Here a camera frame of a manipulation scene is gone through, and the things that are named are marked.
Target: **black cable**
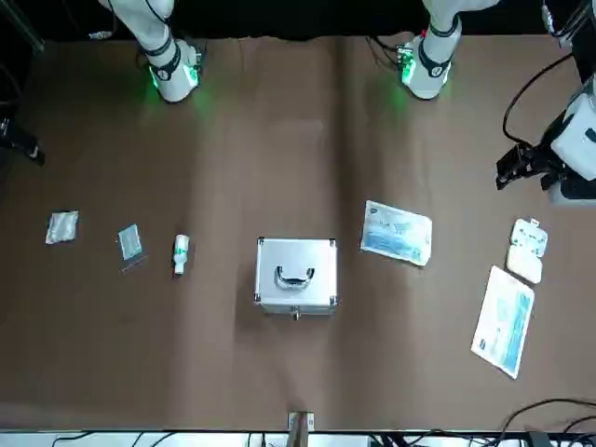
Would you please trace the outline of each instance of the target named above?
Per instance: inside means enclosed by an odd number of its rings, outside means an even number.
[[[94,431],[86,431],[85,433],[82,433],[82,434],[76,435],[76,436],[71,436],[71,437],[60,436],[52,442],[52,447],[56,447],[56,444],[58,442],[66,442],[68,440],[82,440],[83,438],[86,438],[87,436],[91,436],[93,433],[95,433],[95,432]]]
[[[12,85],[12,89],[15,91],[15,94],[16,94],[16,97],[13,100],[0,101],[0,106],[14,105],[17,102],[19,102],[19,100],[20,100],[21,91],[20,91],[19,82],[17,82],[17,78],[10,72],[10,70],[7,69],[7,67],[1,61],[0,61],[0,71],[5,75],[5,77],[8,79],[8,81],[10,81],[10,84]]]
[[[169,438],[170,436],[173,436],[175,434],[176,434],[176,432],[175,431],[172,431],[171,433],[168,433],[166,436],[162,436],[161,438],[159,438],[158,440],[156,440],[149,447],[156,447],[156,445],[158,445],[161,441],[166,440],[167,438]]]
[[[134,440],[134,442],[132,443],[132,445],[130,447],[135,447],[135,445],[137,445],[137,443],[139,442],[139,440],[141,439],[141,436],[143,435],[143,432],[139,433],[139,436],[137,436],[137,439]]]
[[[520,414],[525,413],[529,410],[533,410],[534,408],[541,407],[543,405],[548,405],[550,403],[573,403],[574,405],[579,405],[579,406],[583,406],[583,407],[596,408],[596,402],[591,402],[589,400],[581,400],[581,399],[544,399],[539,402],[535,402],[530,405],[526,405],[525,407],[519,409],[517,412],[513,413],[510,417],[508,417],[508,419],[505,421],[505,424],[503,425],[503,429],[501,430],[501,433],[499,434],[498,438],[485,444],[485,447],[499,445],[505,438],[507,429],[509,428],[509,426],[511,425],[511,423],[517,416],[519,416]]]
[[[582,424],[586,421],[591,421],[592,419],[596,419],[596,414],[593,414],[592,416],[580,417],[579,419],[576,419],[574,422],[570,423],[567,427],[565,427],[565,429],[562,432],[568,433],[569,430],[571,430],[573,427],[578,426],[579,424]]]
[[[199,67],[198,74],[203,75],[203,70],[205,69],[205,62],[207,61],[207,44],[209,43],[209,39],[205,39],[205,45],[203,46],[203,51],[201,52],[201,66]],[[242,72],[244,73],[244,53],[242,53]]]
[[[553,68],[555,68],[557,65],[567,61],[568,59],[570,59],[573,56],[572,53],[569,53],[565,56],[563,56],[560,59],[557,59],[555,62],[553,62],[551,65],[547,65],[546,67],[544,67],[542,70],[540,70],[538,73],[536,73],[534,76],[532,76],[532,78],[521,88],[521,90],[513,97],[513,99],[511,100],[511,104],[509,105],[507,111],[505,112],[505,115],[503,116],[503,133],[505,134],[505,136],[507,138],[509,138],[510,140],[512,140],[513,142],[516,142],[518,144],[523,144],[526,145],[527,147],[533,147],[529,142],[527,142],[526,140],[523,140],[521,138],[518,138],[514,135],[511,135],[509,133],[509,131],[507,130],[507,122],[508,122],[508,118],[509,118],[509,113],[511,112],[511,109],[513,109],[513,107],[515,106],[515,104],[517,103],[517,101],[520,99],[520,97],[522,96],[522,94],[525,92],[525,90],[527,90],[535,81],[536,79],[538,79],[539,77],[541,77],[543,74],[549,72],[550,70],[552,70]]]
[[[369,438],[371,438],[375,444],[383,445],[385,447],[385,445],[382,442],[379,442],[379,440],[375,436],[369,435]]]
[[[400,446],[397,441],[388,433],[381,434],[381,441],[384,447],[394,447],[395,445]]]
[[[546,1],[542,1],[542,6],[547,7]],[[581,28],[588,19],[589,5],[586,3],[582,5],[580,2],[577,5],[574,12],[572,12],[571,16],[567,20],[567,22],[563,25],[563,27],[559,31],[554,31],[553,33],[549,32],[552,37],[559,38],[563,37],[566,34],[576,32],[579,28]]]
[[[110,9],[112,9],[112,36],[114,36],[116,31],[118,31],[118,17],[115,14],[112,0],[108,0],[108,5],[110,5]]]
[[[378,35],[372,35],[371,39],[374,41],[374,43],[376,43],[379,47],[386,49],[387,51],[391,51],[392,53],[397,53],[398,49],[395,47],[392,47],[388,44],[386,44],[385,42],[383,42]]]
[[[64,12],[66,12],[66,17],[68,18],[68,21],[71,22],[71,24],[73,25],[74,29],[81,35],[85,36],[86,38],[88,38],[88,35],[83,33],[83,30],[81,29],[80,26],[78,26],[78,22],[75,20],[75,16],[73,16],[73,11],[71,11],[70,7],[68,6],[68,4],[66,3],[66,0],[61,0],[62,1],[62,7],[64,8]]]
[[[149,9],[151,9],[151,12],[153,13],[154,16],[157,17],[157,19],[159,21],[161,21],[164,25],[169,26],[168,22],[166,21],[166,19],[162,18],[159,14],[156,13],[156,11],[153,9],[153,7],[151,6],[151,3],[149,3],[149,0],[145,0],[145,4],[149,7]]]
[[[381,42],[381,40],[378,37],[367,37],[367,39],[369,39],[369,42],[374,42],[375,44],[377,44],[379,46],[379,48],[381,48],[381,51],[383,51],[383,54],[385,55],[385,57],[391,63],[392,66],[398,67],[398,61],[394,60],[391,57],[391,55],[388,53],[388,51],[395,51],[397,53],[398,52],[397,48],[392,48],[389,45]]]
[[[393,61],[391,61],[390,63],[387,63],[386,61],[383,61],[379,55],[377,54],[377,52],[374,50],[373,44],[371,42],[371,39],[369,37],[366,37],[366,43],[369,46],[369,50],[371,51],[372,54],[372,58],[374,59],[374,63],[377,67],[388,70],[391,73],[395,73],[396,69],[397,69],[397,65],[395,65],[393,63]]]
[[[581,435],[577,435],[575,438],[573,438],[573,439],[572,439],[572,440],[571,440],[571,441],[570,441],[570,442],[567,444],[567,447],[573,447],[573,445],[574,445],[576,442],[581,442],[583,439],[585,439],[585,438],[588,438],[588,437],[590,437],[590,436],[592,436],[592,435],[593,435],[593,433],[582,433]]]
[[[446,430],[440,430],[438,428],[433,428],[432,430],[429,430],[428,432],[422,434],[421,436],[419,436],[415,440],[412,440],[412,441],[408,442],[406,445],[408,447],[414,447],[414,445],[417,442],[420,442],[420,440],[426,438],[427,436],[434,435],[434,434],[447,435],[447,436],[452,437],[452,438],[460,438],[460,439],[463,439],[463,440],[469,440],[469,443],[470,444],[472,442],[476,442],[477,444],[481,444],[482,446],[488,445],[491,442],[490,440],[488,440],[486,438],[482,438],[482,437],[479,437],[479,436],[476,436],[476,435],[469,435],[468,436],[468,435],[465,435],[463,433],[455,433],[455,432],[452,432],[452,431],[446,431]],[[483,439],[483,440],[485,440],[487,442],[480,442],[479,440],[477,440],[477,438]]]

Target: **brown table surface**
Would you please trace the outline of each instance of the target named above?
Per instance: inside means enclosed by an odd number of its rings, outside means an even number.
[[[497,429],[524,404],[595,397],[596,213],[552,208],[539,181],[494,186],[508,102],[559,57],[542,36],[465,37],[437,101],[375,66],[363,38],[209,42],[203,86],[162,102],[133,43],[48,45],[0,196],[0,420],[11,427]],[[579,84],[572,62],[511,114],[536,139]],[[425,269],[359,251],[367,198],[433,221]],[[73,243],[45,245],[55,210]],[[470,343],[518,217],[549,232],[516,381]],[[126,274],[116,232],[148,258]],[[172,279],[174,236],[196,244]],[[336,237],[332,318],[251,303],[256,239]],[[561,405],[515,427],[559,427]]]

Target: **case handle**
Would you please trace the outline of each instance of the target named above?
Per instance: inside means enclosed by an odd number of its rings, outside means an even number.
[[[306,270],[306,278],[285,278],[283,276],[283,268],[281,268],[281,265],[278,265],[278,268],[276,268],[278,282],[290,289],[306,289],[310,285],[310,281],[312,281],[314,275],[315,269],[309,268]]]

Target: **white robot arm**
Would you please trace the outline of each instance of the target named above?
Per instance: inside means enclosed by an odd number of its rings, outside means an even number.
[[[401,82],[422,99],[436,97],[447,81],[462,34],[459,13],[492,7],[499,0],[423,0],[430,14],[426,35],[398,48]]]
[[[201,54],[182,39],[174,39],[166,22],[174,0],[99,2],[113,11],[134,34],[149,61],[154,83],[166,102],[179,102],[198,86]]]
[[[596,22],[596,0],[589,3],[582,8],[586,24]],[[567,34],[573,37],[576,32],[570,29]],[[555,36],[566,44],[572,41],[565,34]],[[572,96],[538,145],[518,142],[496,163],[496,170],[499,190],[514,180],[542,175],[542,189],[548,191],[552,203],[596,205],[596,74]]]

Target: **green led light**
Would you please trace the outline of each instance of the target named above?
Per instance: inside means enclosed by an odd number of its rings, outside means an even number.
[[[183,65],[183,70],[186,73],[186,77],[188,78],[188,82],[190,82],[191,86],[196,86],[198,84],[198,73],[196,72],[196,68]]]
[[[151,74],[151,78],[153,79],[153,85],[155,86],[155,88],[159,88],[159,85],[157,84],[157,78],[153,73],[153,70],[151,69],[151,67],[149,67],[149,73]]]
[[[406,86],[410,85],[410,81],[412,81],[412,76],[415,69],[416,61],[414,59],[406,61],[403,64],[403,68],[401,69],[401,82]]]
[[[447,79],[449,78],[449,70],[451,70],[450,62],[449,62],[449,65],[447,65],[447,68],[445,69],[445,76],[443,77],[443,85],[447,84]]]

